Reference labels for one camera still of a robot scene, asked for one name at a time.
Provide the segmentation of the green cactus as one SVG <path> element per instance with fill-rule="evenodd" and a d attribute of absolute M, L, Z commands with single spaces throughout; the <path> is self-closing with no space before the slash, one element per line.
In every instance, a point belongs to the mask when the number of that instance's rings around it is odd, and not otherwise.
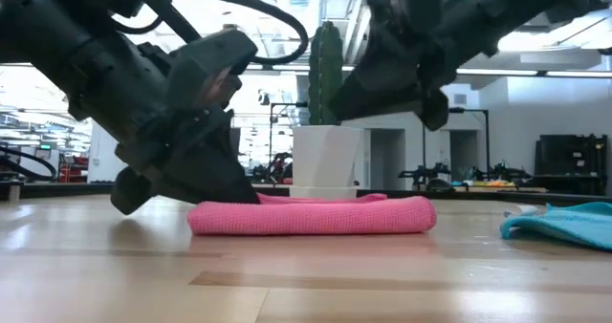
<path fill-rule="evenodd" d="M 342 40 L 339 29 L 330 21 L 319 27 L 312 40 L 308 72 L 310 125 L 337 125 L 329 103 L 341 86 Z"/>

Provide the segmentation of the pink microfiber towel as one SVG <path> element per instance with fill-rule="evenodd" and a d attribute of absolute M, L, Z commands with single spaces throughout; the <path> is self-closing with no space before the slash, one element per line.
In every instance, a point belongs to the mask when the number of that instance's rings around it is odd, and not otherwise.
<path fill-rule="evenodd" d="M 258 204 L 203 202 L 187 213 L 195 235 L 409 234 L 435 227 L 437 212 L 422 196 L 382 193 L 347 200 L 261 194 Z"/>

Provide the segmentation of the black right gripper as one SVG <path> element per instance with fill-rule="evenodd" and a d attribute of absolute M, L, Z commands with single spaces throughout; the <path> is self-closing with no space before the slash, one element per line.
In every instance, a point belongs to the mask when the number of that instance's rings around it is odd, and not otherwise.
<path fill-rule="evenodd" d="M 441 91 L 456 69 L 442 71 L 443 32 L 470 0 L 367 0 L 371 11 L 365 53 L 328 103 L 340 121 L 421 109 L 429 131 L 448 122 L 448 97 Z"/>

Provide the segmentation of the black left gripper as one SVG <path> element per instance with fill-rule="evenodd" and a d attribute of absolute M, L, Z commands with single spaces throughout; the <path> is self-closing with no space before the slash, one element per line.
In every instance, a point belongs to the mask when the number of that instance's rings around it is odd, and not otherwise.
<path fill-rule="evenodd" d="M 237 160 L 230 113 L 168 109 L 164 83 L 173 58 L 150 44 L 85 43 L 66 60 L 79 108 L 116 138 L 127 165 L 111 203 L 123 215 L 157 193 L 193 204 L 258 204 Z"/>

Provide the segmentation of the white pillar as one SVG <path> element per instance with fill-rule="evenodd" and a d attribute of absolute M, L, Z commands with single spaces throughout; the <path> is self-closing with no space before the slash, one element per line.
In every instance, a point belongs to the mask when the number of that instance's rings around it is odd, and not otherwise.
<path fill-rule="evenodd" d="M 88 182 L 113 182 L 126 164 L 115 154 L 117 141 L 96 122 L 92 124 Z"/>

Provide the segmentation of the blue microfiber towel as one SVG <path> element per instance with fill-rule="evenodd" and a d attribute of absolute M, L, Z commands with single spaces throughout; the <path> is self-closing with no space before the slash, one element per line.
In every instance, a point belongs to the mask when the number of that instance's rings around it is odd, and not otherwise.
<path fill-rule="evenodd" d="M 520 232 L 545 236 L 612 252 L 612 204 L 593 202 L 571 206 L 546 204 L 541 210 L 534 205 L 519 205 L 506 211 L 500 225 L 502 239 L 510 240 Z"/>

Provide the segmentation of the white hexagonal plant pot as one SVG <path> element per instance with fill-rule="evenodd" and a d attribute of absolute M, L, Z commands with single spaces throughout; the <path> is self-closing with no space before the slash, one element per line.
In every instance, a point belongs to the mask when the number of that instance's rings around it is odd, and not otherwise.
<path fill-rule="evenodd" d="M 292 198 L 351 200 L 357 197 L 354 165 L 362 131 L 336 125 L 294 130 Z"/>

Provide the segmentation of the black aluminium table frame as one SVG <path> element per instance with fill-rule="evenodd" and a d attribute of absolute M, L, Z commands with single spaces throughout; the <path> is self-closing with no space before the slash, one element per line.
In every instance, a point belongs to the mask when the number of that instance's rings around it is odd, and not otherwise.
<path fill-rule="evenodd" d="M 52 197 L 71 197 L 85 195 L 103 195 L 111 192 L 111 183 L 26 183 L 20 190 L 21 199 L 40 199 Z M 431 200 L 456 200 L 456 201 L 496 201 L 529 205 L 582 205 L 587 203 L 604 202 L 612 204 L 612 197 L 567 195 L 551 193 L 529 193 L 529 192 L 435 192 L 435 191 L 406 191 L 391 190 L 383 191 L 388 198 L 405 198 L 423 196 Z"/>

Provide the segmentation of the black shelf unit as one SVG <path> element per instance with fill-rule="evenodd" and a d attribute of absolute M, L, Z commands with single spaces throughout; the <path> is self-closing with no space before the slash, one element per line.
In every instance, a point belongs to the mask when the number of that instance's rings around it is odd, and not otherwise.
<path fill-rule="evenodd" d="M 607 135 L 541 135 L 535 144 L 534 183 L 550 192 L 603 196 Z"/>

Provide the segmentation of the black gantry frame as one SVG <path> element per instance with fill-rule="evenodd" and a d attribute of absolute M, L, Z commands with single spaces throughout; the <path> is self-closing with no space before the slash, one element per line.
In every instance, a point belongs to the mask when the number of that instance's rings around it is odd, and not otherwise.
<path fill-rule="evenodd" d="M 307 101 L 298 101 L 298 102 L 272 102 L 270 104 L 270 112 L 269 112 L 269 168 L 273 165 L 273 125 L 275 124 L 274 120 L 274 108 L 276 106 L 282 107 L 296 107 L 296 108 L 307 108 Z"/>
<path fill-rule="evenodd" d="M 446 123 L 433 131 L 429 130 L 426 125 L 422 127 L 423 165 L 428 165 L 429 162 L 436 163 L 450 160 L 450 153 L 452 151 L 450 131 L 475 131 L 476 147 L 472 151 L 475 161 L 471 165 L 488 173 L 491 168 L 489 110 L 460 107 L 449 108 L 446 118 Z"/>

